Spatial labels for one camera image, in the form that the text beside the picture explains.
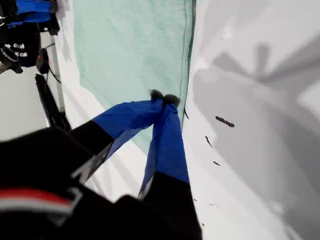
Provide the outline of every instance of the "white surface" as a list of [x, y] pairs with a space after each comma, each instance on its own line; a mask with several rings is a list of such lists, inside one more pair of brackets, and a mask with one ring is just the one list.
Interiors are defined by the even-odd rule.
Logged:
[[[80, 86], [72, 0], [59, 4], [57, 56], [77, 127], [104, 109]], [[320, 236], [319, 9], [316, 0], [197, 1], [183, 139], [204, 239]], [[88, 185], [111, 200], [136, 196], [145, 162], [129, 142]]]
[[35, 67], [22, 74], [7, 70], [0, 75], [0, 141], [47, 127], [35, 81]]

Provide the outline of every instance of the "mint green towel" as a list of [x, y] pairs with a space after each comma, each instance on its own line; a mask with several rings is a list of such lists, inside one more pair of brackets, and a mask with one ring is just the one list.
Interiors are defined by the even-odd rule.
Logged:
[[[149, 90], [181, 98], [188, 86], [192, 0], [75, 0], [74, 46], [80, 84], [105, 109], [148, 100]], [[148, 152], [149, 128], [134, 138]]]

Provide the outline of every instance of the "green cloth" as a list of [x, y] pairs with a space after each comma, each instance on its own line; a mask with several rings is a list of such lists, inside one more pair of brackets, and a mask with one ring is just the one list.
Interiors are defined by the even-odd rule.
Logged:
[[[192, 36], [192, 0], [75, 0], [74, 48], [80, 84], [105, 109], [150, 99], [181, 98], [183, 120]], [[133, 140], [145, 153], [149, 128]]]

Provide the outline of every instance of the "red stripe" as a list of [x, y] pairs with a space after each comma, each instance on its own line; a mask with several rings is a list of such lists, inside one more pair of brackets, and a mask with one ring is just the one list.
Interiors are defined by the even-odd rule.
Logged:
[[51, 192], [33, 188], [0, 189], [0, 199], [7, 198], [30, 198], [57, 204], [70, 205], [70, 201], [63, 197]]

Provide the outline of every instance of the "white stripe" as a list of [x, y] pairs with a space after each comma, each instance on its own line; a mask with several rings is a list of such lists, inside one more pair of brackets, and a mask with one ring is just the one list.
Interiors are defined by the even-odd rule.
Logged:
[[0, 200], [0, 211], [32, 210], [35, 212], [59, 212], [68, 214], [72, 211], [71, 206], [58, 203], [48, 203], [43, 200], [30, 200], [29, 198], [7, 198]]

